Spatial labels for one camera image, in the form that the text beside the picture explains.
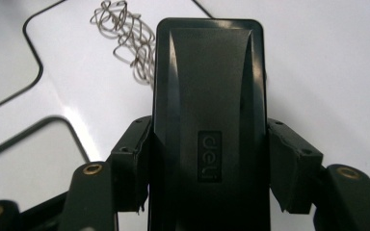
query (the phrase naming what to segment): deli logo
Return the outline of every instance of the deli logo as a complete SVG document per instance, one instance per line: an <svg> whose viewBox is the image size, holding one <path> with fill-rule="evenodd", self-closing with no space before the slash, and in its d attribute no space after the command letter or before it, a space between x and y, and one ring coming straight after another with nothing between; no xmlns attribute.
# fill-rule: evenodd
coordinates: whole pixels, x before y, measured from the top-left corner
<svg viewBox="0 0 370 231"><path fill-rule="evenodd" d="M198 181L222 181L221 132L198 133Z"/></svg>

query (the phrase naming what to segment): white desk surface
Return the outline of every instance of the white desk surface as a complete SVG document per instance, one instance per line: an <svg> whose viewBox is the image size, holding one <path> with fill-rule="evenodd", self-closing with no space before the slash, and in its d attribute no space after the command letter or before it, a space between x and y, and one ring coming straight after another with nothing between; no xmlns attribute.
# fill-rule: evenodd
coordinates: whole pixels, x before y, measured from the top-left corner
<svg viewBox="0 0 370 231"><path fill-rule="evenodd" d="M21 28L54 2L0 3L0 101L36 79L39 66ZM134 82L131 69L112 56L114 44L89 24L99 3L69 0L27 26L43 72L0 106L0 134L49 116L73 129L50 122L0 154L0 198L18 201L22 211L67 189L84 162L76 137L92 160L104 160L133 119L151 114L151 89ZM321 150L324 166L345 164L370 176L370 2L199 3L215 17L262 24L269 117ZM205 17L190 0L133 0L128 9L154 30L168 16ZM311 216L282 214L273 198L271 208L273 230L313 230ZM120 228L146 230L146 214L120 215Z"/></svg>

